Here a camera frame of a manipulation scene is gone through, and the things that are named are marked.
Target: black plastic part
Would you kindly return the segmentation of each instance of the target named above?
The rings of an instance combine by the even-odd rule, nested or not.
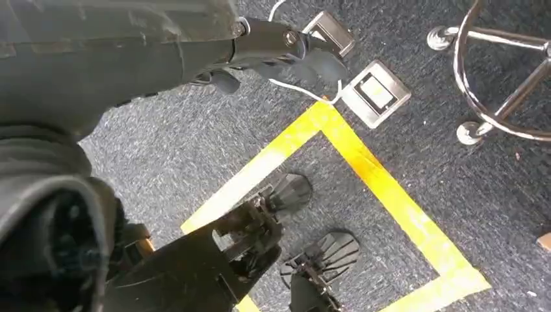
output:
[[[241,86],[241,82],[225,70],[212,71],[211,83],[226,94],[234,94]]]
[[[0,17],[0,42],[33,44],[43,53],[83,40],[228,40],[238,19],[232,0],[0,0]]]
[[[122,241],[125,245],[151,238],[151,234],[145,224],[126,224],[122,233]]]
[[[316,244],[306,247],[303,253],[284,262],[279,269],[279,275],[285,286],[290,288],[293,274],[305,264],[326,284],[331,285],[353,268],[358,261],[359,252],[360,245],[354,236],[345,232],[332,232]]]
[[[320,76],[325,81],[337,82],[348,76],[335,45],[286,25],[254,18],[247,18],[247,22],[251,32],[235,40],[230,67],[251,68],[268,79],[280,79],[281,68],[289,65],[297,77],[306,77],[308,81]],[[294,33],[293,44],[286,42],[288,33]]]
[[[233,51],[231,40],[121,45],[43,55],[15,45],[17,56],[0,59],[0,125],[46,125],[79,140],[111,107],[188,83]]]
[[[334,312],[319,289],[305,276],[295,274],[291,281],[291,312]]]
[[[40,285],[49,292],[35,294],[38,301],[59,300],[68,311],[99,306],[121,210],[112,189],[90,171],[70,136],[45,127],[0,127],[2,311],[31,311],[22,298]],[[92,291],[76,302],[79,289]]]
[[[306,207],[312,193],[312,186],[306,177],[287,174],[277,183],[266,202],[278,221],[282,221]]]
[[[281,226],[269,219],[246,202],[157,250],[109,283],[104,311],[231,311],[281,253]],[[220,250],[213,231],[245,235],[236,245],[238,259],[234,251]],[[245,246],[248,237],[257,239]]]

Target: bolt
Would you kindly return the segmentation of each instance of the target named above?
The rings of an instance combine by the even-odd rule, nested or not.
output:
[[[285,44],[288,47],[293,46],[298,41],[298,34],[294,31],[285,32]]]
[[[247,29],[245,28],[245,25],[243,25],[240,21],[231,26],[231,34],[234,37],[241,37],[246,31]]]
[[[69,208],[69,218],[71,218],[71,220],[76,220],[79,217],[80,213],[81,208],[77,205],[71,206],[71,208]]]

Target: yellow tape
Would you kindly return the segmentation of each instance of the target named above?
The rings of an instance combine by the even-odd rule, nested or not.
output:
[[[337,110],[333,109],[322,131],[440,275],[470,267],[450,239],[384,169]]]
[[[240,312],[260,312],[257,305],[255,305],[255,303],[249,296],[246,296],[245,298],[243,298],[243,300],[241,300],[241,302],[236,306],[236,308]]]
[[[304,112],[184,222],[182,231],[189,234],[225,215],[268,174],[315,136],[320,131],[318,120],[313,118],[319,115],[317,112],[314,107]]]
[[[191,233],[226,214],[319,131],[327,136],[441,275],[391,304],[382,310],[383,312],[433,312],[465,296],[491,287],[482,274],[471,267],[453,242],[384,169],[339,112],[331,105],[321,102],[315,103],[231,178],[181,226],[182,231]],[[238,309],[240,312],[259,312],[248,296],[238,305]]]
[[[480,272],[473,268],[464,268],[427,283],[380,312],[434,312],[470,294],[489,288],[490,284]]]

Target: gray carpet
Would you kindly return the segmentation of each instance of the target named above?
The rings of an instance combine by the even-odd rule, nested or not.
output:
[[[275,1],[240,0],[239,7],[243,15],[265,17]],[[551,231],[551,146],[500,133],[471,148],[458,143],[457,126],[474,115],[455,87],[451,55],[425,44],[432,27],[457,25],[469,5],[289,0],[276,19],[302,28],[321,10],[330,11],[359,41],[346,59],[351,77],[379,59],[413,91],[408,104],[374,131],[342,103],[337,108],[492,284],[445,311],[551,311],[551,255],[535,244]],[[493,1],[478,25],[551,36],[551,3]],[[496,107],[540,61],[537,53],[478,43],[467,67],[480,99]],[[83,142],[96,175],[116,189],[133,220],[149,226],[157,246],[178,238],[182,222],[313,102],[254,73],[240,78],[243,87],[233,96],[183,86],[136,100],[106,114]],[[550,92],[547,80],[513,120],[549,129]],[[349,229],[361,241],[361,262],[338,290],[347,311],[378,311],[437,277],[324,137],[315,137],[268,180],[281,172],[305,174],[315,192],[310,207],[287,224],[284,257],[330,229]],[[277,268],[251,295],[264,312],[286,311],[290,298]]]

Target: yellow floor marking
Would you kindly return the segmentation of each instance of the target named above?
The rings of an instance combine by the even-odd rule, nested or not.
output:
[[[436,223],[384,169],[339,112],[331,105],[321,102],[315,103],[231,178],[182,225],[182,231],[190,233],[226,214],[251,189],[320,131],[375,194],[423,253],[427,262],[441,275],[382,312],[433,312],[491,287]],[[249,297],[237,307],[240,312],[259,312]]]

